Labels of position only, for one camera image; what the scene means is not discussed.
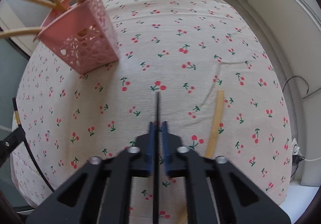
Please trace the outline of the black lacquered chopstick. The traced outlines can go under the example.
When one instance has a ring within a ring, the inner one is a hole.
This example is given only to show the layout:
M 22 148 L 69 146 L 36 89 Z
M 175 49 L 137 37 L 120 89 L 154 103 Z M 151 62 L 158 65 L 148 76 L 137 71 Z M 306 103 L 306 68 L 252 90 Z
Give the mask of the black lacquered chopstick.
M 154 121 L 154 176 L 153 176 L 153 224 L 159 224 L 159 92 L 156 93 L 156 116 Z
M 14 106 L 14 116 L 15 116 L 17 125 L 19 127 L 21 127 L 21 120 L 20 120 L 20 115 L 18 113 L 18 107 L 17 107 L 17 103 L 16 103 L 16 98 L 15 97 L 12 98 L 12 103 L 13 103 L 13 106 Z

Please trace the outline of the black power adapter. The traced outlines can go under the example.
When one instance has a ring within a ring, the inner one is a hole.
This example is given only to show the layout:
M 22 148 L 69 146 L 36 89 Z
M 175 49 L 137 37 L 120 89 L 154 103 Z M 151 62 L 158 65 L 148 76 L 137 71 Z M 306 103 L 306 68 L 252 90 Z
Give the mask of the black power adapter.
M 305 157 L 298 155 L 298 154 L 294 154 L 292 155 L 292 164 L 293 165 L 299 165 L 301 161 L 304 161 Z

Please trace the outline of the white power strip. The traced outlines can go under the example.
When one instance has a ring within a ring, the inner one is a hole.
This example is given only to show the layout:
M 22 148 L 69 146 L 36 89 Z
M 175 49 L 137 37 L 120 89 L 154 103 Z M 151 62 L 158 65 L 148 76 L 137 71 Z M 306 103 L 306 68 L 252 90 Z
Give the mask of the white power strip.
M 299 156 L 299 150 L 300 150 L 300 147 L 298 145 L 298 142 L 296 138 L 293 138 L 292 139 L 292 163 L 296 163 L 296 159 Z

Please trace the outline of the pink perforated plastic basket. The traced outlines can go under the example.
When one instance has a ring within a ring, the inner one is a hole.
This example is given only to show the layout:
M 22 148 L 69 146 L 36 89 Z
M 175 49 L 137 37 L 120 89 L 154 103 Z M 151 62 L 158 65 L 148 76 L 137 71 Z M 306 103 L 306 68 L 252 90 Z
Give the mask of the pink perforated plastic basket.
M 117 61 L 117 35 L 103 1 L 71 1 L 62 1 L 66 12 L 49 12 L 35 39 L 79 74 Z

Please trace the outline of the cherry print tablecloth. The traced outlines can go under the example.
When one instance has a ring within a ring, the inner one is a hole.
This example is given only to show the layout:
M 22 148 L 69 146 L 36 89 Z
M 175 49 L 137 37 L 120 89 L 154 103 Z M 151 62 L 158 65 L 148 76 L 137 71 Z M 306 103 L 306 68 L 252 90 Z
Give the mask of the cherry print tablecloth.
M 117 62 L 80 75 L 43 44 L 23 73 L 17 105 L 27 145 L 14 180 L 38 206 L 90 156 L 134 145 L 154 117 L 205 155 L 216 94 L 224 92 L 216 156 L 226 156 L 275 203 L 287 196 L 291 128 L 259 40 L 223 0 L 102 0 L 118 37 Z

